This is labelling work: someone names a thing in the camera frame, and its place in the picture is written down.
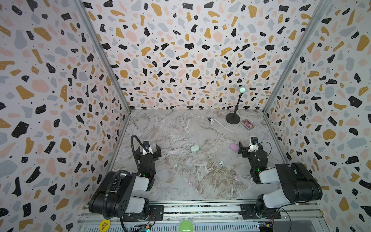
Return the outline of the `pink charging case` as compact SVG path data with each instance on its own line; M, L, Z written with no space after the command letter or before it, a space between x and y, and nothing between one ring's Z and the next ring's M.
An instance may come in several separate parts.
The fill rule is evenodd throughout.
M230 144L230 149L235 151L235 152L238 152L239 151L239 146L237 144Z

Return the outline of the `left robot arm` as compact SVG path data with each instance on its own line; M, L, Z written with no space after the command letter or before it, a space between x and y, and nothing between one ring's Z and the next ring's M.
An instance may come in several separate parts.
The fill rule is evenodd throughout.
M144 146L146 149L139 147L134 152L139 172L110 171L89 201L89 212L105 219L123 218L125 221L144 221L150 217L149 200L133 194L151 190L156 175L155 161L162 153L158 145L153 149L149 141L145 141Z

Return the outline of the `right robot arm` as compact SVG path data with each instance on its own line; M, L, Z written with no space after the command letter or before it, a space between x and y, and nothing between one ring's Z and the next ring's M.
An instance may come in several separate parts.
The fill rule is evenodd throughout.
M270 153L263 150L263 145L256 137L251 138L247 147L239 143L238 153L248 158L251 166L250 175L255 184L279 184L277 190L258 196L254 206L242 205L243 217L272 219L280 216L278 211L284 206L308 203L322 198L323 191L320 185L301 162L279 163L268 168Z

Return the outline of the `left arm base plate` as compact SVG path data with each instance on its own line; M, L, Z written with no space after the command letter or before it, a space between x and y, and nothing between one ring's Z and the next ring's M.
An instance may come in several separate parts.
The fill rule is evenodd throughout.
M129 214L125 215L123 217L124 222L138 222L138 223L144 223L151 221L163 221L164 216L164 205L150 205L148 207L148 211L145 211L143 213L139 214Z

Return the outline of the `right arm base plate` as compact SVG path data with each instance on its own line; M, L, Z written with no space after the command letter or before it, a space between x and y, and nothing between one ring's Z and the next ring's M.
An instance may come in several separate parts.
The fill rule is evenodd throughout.
M241 204L239 214L243 219L280 219L281 214L278 208L266 208L256 204Z

